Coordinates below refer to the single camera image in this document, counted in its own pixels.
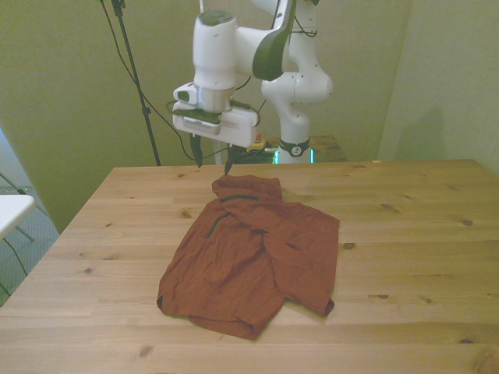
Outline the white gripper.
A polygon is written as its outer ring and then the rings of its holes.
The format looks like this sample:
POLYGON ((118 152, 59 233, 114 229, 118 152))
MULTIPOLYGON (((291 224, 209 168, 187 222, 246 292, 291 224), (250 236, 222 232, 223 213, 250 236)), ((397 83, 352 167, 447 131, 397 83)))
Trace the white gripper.
POLYGON ((247 148, 256 139, 258 115, 255 111, 232 107, 222 113, 205 112, 193 105, 178 101, 173 106, 173 125, 191 133, 189 141, 197 167, 203 165, 201 136, 228 143, 225 174, 239 157, 239 146, 247 148))

